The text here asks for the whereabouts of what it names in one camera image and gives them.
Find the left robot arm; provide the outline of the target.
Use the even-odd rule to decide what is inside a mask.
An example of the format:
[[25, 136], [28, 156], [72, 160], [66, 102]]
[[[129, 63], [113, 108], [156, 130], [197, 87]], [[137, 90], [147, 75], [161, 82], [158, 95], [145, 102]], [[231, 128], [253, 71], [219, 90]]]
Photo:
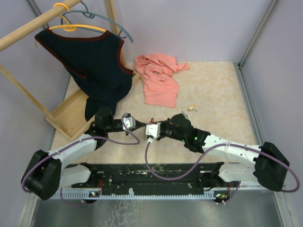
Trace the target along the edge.
[[76, 159], [102, 147], [109, 139], [109, 133], [134, 130], [146, 124], [136, 120], [130, 113], [121, 119], [114, 119], [109, 107], [99, 108], [95, 120], [76, 140], [61, 148], [44, 152], [36, 151], [21, 179], [24, 192], [34, 193], [42, 200], [51, 198], [59, 189], [75, 184], [89, 188], [98, 184], [98, 171], [88, 163], [70, 166]]

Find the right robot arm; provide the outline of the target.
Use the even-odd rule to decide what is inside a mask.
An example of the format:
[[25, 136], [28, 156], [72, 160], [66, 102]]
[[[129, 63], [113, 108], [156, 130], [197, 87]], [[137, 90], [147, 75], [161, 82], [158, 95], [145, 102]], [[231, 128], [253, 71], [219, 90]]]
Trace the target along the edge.
[[227, 182], [246, 181], [258, 182], [275, 192], [283, 189], [290, 163], [273, 143], [244, 145], [224, 140], [195, 128], [181, 113], [160, 123], [160, 138], [165, 137], [182, 141], [184, 147], [192, 152], [230, 160], [221, 164], [211, 176], [217, 187], [223, 187]]

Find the wooden clothes rack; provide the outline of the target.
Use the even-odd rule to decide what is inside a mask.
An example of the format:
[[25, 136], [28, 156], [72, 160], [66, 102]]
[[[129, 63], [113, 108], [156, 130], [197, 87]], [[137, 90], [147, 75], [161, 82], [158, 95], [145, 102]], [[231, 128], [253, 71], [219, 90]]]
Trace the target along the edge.
[[35, 33], [0, 52], [0, 142], [38, 143], [57, 130], [79, 137], [87, 95], [62, 64], [35, 41]]

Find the pink cloth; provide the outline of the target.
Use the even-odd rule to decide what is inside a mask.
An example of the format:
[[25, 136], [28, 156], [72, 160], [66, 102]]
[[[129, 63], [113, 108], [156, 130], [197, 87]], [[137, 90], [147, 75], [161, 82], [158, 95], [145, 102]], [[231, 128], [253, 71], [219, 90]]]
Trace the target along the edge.
[[174, 108], [179, 84], [173, 79], [173, 73], [189, 68], [188, 63], [178, 63], [175, 57], [162, 53], [136, 57], [134, 69], [143, 82], [144, 102], [148, 105]]

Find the dark navy vest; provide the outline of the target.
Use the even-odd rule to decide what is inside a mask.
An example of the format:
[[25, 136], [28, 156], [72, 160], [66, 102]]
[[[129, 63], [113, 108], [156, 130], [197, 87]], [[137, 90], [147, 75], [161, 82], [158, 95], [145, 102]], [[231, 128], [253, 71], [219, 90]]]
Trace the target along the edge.
[[88, 96], [87, 121], [103, 106], [116, 112], [117, 103], [128, 95], [133, 81], [133, 71], [120, 59], [121, 38], [109, 31], [97, 37], [64, 37], [45, 29], [35, 35], [35, 40], [62, 63]]

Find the yellow clothes hanger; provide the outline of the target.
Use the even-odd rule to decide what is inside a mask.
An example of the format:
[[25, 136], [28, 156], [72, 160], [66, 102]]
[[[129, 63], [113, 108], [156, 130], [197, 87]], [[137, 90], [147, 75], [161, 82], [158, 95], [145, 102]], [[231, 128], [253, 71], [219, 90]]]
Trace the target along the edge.
[[[61, 6], [61, 7], [65, 8], [66, 11], [71, 12], [70, 8], [67, 7], [64, 3], [57, 2], [53, 5], [53, 8], [56, 7], [56, 6]], [[72, 25], [70, 22], [68, 22], [67, 18], [64, 17], [63, 15], [59, 15], [59, 17], [61, 19], [63, 19], [65, 24], [48, 27], [49, 30], [54, 30], [54, 29], [61, 28], [66, 32], [74, 32], [74, 31], [77, 30], [77, 28], [86, 28], [86, 29], [92, 29], [93, 31], [98, 31], [98, 32], [100, 31], [100, 32], [103, 32], [103, 33], [106, 32], [106, 29], [103, 29], [103, 28], [100, 28], [100, 27], [97, 27], [97, 26], [83, 25], [83, 24], [74, 24], [74, 25]], [[35, 48], [37, 49], [37, 40], [35, 40]]]

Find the grey-blue clothes hanger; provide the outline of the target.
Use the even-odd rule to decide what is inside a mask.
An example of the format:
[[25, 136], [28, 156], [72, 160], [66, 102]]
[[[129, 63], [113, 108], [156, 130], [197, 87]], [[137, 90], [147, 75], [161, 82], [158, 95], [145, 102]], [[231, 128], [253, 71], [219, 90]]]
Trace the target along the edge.
[[95, 18], [102, 19], [109, 23], [110, 31], [118, 36], [119, 38], [126, 40], [128, 39], [131, 43], [134, 42], [133, 37], [130, 33], [118, 23], [117, 15], [116, 15], [116, 6], [113, 0], [103, 0], [103, 4], [105, 7], [106, 15], [97, 13], [96, 10], [90, 8], [87, 4], [86, 0], [82, 0], [80, 4], [83, 6], [81, 9], [71, 9], [70, 11], [66, 11], [62, 14], [62, 18], [60, 19], [61, 25], [72, 24], [71, 20], [68, 18], [70, 14], [82, 14], [86, 19], [93, 20]]

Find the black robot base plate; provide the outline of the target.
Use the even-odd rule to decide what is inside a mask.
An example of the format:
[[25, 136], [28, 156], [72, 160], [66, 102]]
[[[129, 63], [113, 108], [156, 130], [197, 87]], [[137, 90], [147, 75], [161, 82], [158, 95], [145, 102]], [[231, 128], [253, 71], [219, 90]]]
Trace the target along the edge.
[[182, 179], [173, 181], [187, 172], [192, 164], [151, 164], [152, 171], [169, 180], [155, 177], [145, 164], [91, 164], [92, 176], [85, 183], [76, 183], [72, 188], [102, 187], [103, 195], [127, 195], [132, 189], [135, 195], [172, 196], [203, 195], [213, 188], [226, 191], [236, 187], [237, 181], [226, 183], [218, 175], [219, 163], [198, 164]]

